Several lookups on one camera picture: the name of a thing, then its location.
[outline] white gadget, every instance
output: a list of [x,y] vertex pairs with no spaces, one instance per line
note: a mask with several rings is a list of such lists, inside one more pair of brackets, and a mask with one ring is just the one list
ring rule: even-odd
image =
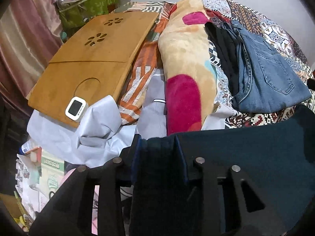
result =
[[67,106],[66,116],[75,122],[80,122],[88,107],[89,104],[84,99],[74,97]]

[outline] pink curtain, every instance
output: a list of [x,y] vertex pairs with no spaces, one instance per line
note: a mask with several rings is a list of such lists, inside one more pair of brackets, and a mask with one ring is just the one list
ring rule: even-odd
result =
[[0,93],[26,115],[26,96],[60,48],[61,31],[52,0],[12,0],[0,19]]

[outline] device screen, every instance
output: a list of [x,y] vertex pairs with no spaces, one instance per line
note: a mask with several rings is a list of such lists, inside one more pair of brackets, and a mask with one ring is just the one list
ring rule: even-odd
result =
[[69,113],[72,114],[73,116],[76,116],[81,106],[82,106],[81,102],[74,100],[69,108]]

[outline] metal rivet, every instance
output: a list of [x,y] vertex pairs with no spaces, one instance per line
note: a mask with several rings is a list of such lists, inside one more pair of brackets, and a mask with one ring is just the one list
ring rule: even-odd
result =
[[77,170],[78,170],[79,172],[83,172],[83,171],[86,170],[86,166],[80,165],[80,166],[78,166]]
[[241,171],[241,167],[238,166],[238,165],[233,165],[232,166],[232,170],[235,171],[235,172],[239,172],[239,171]]
[[202,157],[197,157],[196,158],[196,162],[199,163],[199,164],[203,164],[205,162],[205,160]]
[[121,163],[122,162],[122,159],[120,157],[115,157],[113,159],[113,163]]

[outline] blue jeans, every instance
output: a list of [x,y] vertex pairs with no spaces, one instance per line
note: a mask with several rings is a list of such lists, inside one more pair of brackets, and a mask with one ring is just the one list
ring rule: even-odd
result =
[[252,34],[238,21],[223,24],[236,47],[239,92],[233,106],[240,112],[277,112],[311,97],[308,87],[286,60],[263,37]]

